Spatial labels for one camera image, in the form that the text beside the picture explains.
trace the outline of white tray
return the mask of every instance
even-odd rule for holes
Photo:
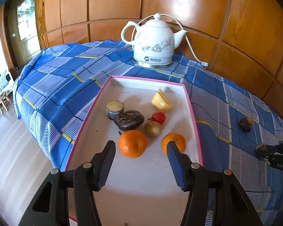
[[[148,146],[139,158],[127,158],[117,149],[119,129],[106,115],[106,104],[113,100],[124,103],[124,110],[137,110],[145,117],[139,127],[144,132],[147,119],[157,111],[151,99],[161,88],[174,105],[165,113],[161,134],[147,137]],[[168,226],[180,225],[188,193],[176,185],[168,158],[160,142],[170,132],[186,139],[186,154],[192,162],[202,165],[197,127],[191,103],[184,85],[147,78],[111,76],[106,81],[79,131],[66,170],[76,169],[101,152],[108,140],[116,144],[115,158],[106,182],[94,192],[97,210],[103,226]],[[69,215],[75,221],[73,191],[69,190]]]

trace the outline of red ball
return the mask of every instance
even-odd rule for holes
[[[151,120],[156,121],[162,125],[166,121],[166,116],[164,113],[157,111],[153,113],[153,115],[151,116]]]

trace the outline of plaid bedsheet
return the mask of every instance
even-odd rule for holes
[[[78,131],[95,96],[111,75],[180,82],[197,122],[203,163],[231,169],[265,225],[283,205],[283,172],[255,158],[261,143],[283,142],[283,121],[263,101],[233,82],[175,53],[161,70],[135,66],[123,42],[65,44],[42,50],[14,83],[14,107],[54,167],[64,170]],[[237,122],[252,117],[251,132]],[[212,220],[209,204],[207,224]]]

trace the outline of orange fruit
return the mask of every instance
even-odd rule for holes
[[[164,155],[167,155],[167,144],[170,141],[174,141],[176,143],[177,148],[179,149],[180,153],[185,152],[186,150],[186,140],[184,137],[178,133],[169,133],[161,141],[161,150]]]
[[[147,147],[144,134],[138,130],[128,130],[118,138],[117,148],[119,152],[129,158],[140,157]]]

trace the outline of stool leg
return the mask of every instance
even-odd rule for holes
[[[0,106],[0,113],[3,114],[3,113],[2,113],[2,110],[1,110],[1,106]]]
[[[6,108],[4,101],[1,101],[1,103],[2,103],[3,107],[5,108],[5,110],[7,111],[8,109]]]
[[[7,95],[5,96],[5,98],[8,100],[8,102],[11,103],[11,100],[10,100],[10,98]]]

